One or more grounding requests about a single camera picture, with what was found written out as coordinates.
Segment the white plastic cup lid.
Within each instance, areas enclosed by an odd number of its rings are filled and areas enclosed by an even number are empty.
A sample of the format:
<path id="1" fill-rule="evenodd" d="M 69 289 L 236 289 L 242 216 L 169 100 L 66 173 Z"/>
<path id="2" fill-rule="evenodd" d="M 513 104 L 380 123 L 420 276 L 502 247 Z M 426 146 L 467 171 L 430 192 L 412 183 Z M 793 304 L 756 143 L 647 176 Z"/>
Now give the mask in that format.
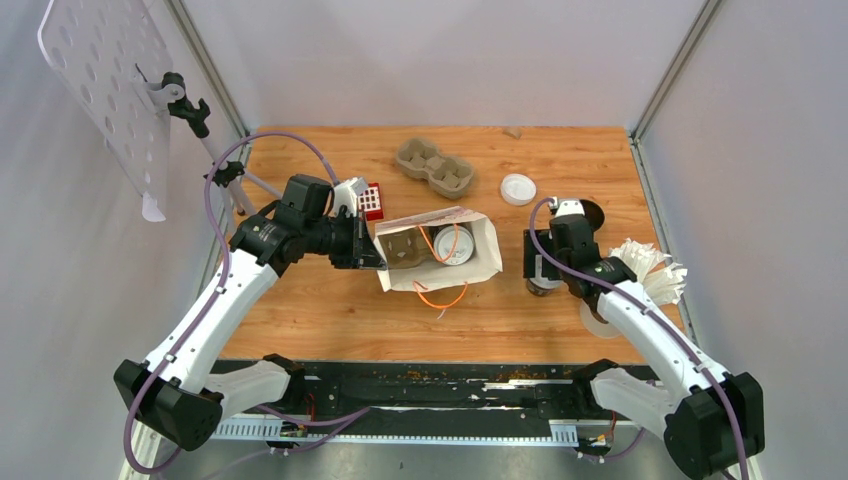
<path id="1" fill-rule="evenodd" d="M 543 290 L 555 290 L 562 286 L 562 280 L 551 280 L 545 277 L 536 276 L 529 279 L 536 288 Z"/>

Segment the dark brown plastic cup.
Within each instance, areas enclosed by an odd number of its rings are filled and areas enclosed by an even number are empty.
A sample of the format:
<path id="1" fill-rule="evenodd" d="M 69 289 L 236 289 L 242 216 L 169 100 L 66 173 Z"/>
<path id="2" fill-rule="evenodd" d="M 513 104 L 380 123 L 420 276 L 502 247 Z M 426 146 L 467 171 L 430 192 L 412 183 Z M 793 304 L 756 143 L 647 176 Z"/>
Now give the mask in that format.
<path id="1" fill-rule="evenodd" d="M 539 285 L 533 283 L 530 279 L 525 282 L 526 289 L 534 296 L 537 297 L 546 297 L 550 295 L 555 288 L 544 288 Z"/>

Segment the white paper bakery bag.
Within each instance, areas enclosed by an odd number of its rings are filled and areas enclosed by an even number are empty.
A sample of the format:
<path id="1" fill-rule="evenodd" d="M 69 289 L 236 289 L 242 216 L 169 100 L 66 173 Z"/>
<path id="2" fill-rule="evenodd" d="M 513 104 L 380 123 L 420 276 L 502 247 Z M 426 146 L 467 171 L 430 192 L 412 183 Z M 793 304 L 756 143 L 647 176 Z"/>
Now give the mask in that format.
<path id="1" fill-rule="evenodd" d="M 437 310 L 429 293 L 486 282 L 503 271 L 497 232 L 485 214 L 462 206 L 430 211 L 375 226 L 375 246 L 387 267 L 377 272 L 385 292 L 410 292 Z"/>

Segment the single cardboard carrier tray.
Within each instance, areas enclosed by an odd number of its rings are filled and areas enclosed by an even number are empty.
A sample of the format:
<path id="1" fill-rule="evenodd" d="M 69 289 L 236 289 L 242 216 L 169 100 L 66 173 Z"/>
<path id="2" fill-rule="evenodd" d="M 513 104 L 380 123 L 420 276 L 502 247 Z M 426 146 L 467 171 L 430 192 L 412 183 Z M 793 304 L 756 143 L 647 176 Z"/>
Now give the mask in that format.
<path id="1" fill-rule="evenodd" d="M 381 235 L 380 243 L 389 270 L 416 268 L 433 258 L 424 235 L 417 228 Z"/>

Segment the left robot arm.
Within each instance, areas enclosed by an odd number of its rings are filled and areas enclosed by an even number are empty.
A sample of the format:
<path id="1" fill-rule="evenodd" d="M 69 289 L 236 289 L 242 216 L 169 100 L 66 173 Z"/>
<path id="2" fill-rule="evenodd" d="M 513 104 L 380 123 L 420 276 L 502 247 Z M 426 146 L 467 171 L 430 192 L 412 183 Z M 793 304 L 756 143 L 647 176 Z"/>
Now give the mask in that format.
<path id="1" fill-rule="evenodd" d="M 292 176 L 278 200 L 244 219 L 215 278 L 144 361 L 123 361 L 114 381 L 131 417 L 184 451 L 202 446 L 221 421 L 263 404 L 283 413 L 306 400 L 305 370 L 278 354 L 224 374 L 212 369 L 256 302 L 304 256 L 336 269 L 384 270 L 359 199 L 368 184 Z"/>

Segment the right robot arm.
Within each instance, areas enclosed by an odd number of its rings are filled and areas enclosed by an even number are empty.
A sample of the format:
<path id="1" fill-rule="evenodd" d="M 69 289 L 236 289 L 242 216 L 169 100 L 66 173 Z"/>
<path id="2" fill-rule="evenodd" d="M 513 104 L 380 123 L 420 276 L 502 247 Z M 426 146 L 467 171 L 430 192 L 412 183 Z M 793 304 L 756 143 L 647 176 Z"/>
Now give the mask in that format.
<path id="1" fill-rule="evenodd" d="M 626 240 L 602 253 L 597 217 L 557 213 L 548 228 L 524 232 L 527 283 L 566 286 L 587 330 L 625 338 L 658 379 L 638 380 L 610 360 L 590 365 L 571 390 L 584 417 L 620 413 L 663 440 L 690 479 L 752 476 L 750 460 L 765 447 L 764 391 L 750 373 L 734 373 L 697 346 L 663 312 L 680 300 L 686 270 L 651 244 Z"/>

